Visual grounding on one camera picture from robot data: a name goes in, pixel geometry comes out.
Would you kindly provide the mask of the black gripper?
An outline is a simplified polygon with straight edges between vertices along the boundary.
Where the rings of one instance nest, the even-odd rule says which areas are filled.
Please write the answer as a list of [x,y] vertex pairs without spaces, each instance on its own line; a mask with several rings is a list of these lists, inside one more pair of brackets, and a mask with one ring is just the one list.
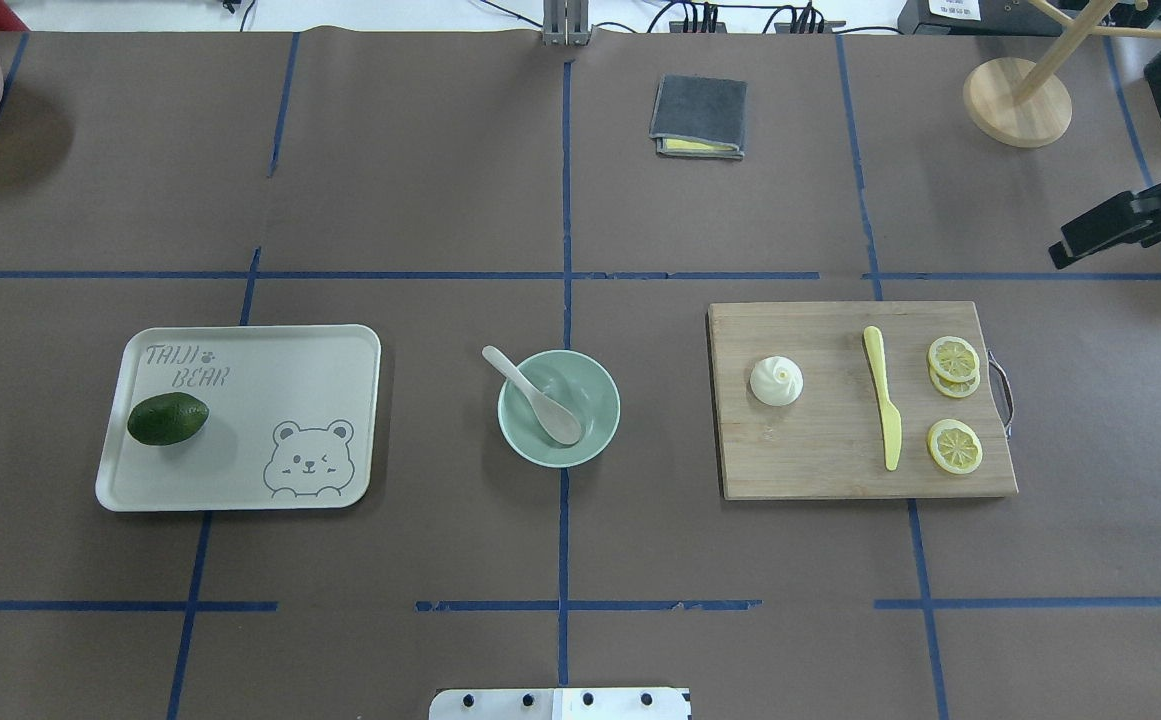
[[1161,242],[1161,188],[1120,192],[1066,223],[1061,232],[1063,240],[1048,247],[1059,271],[1120,243],[1155,246]]

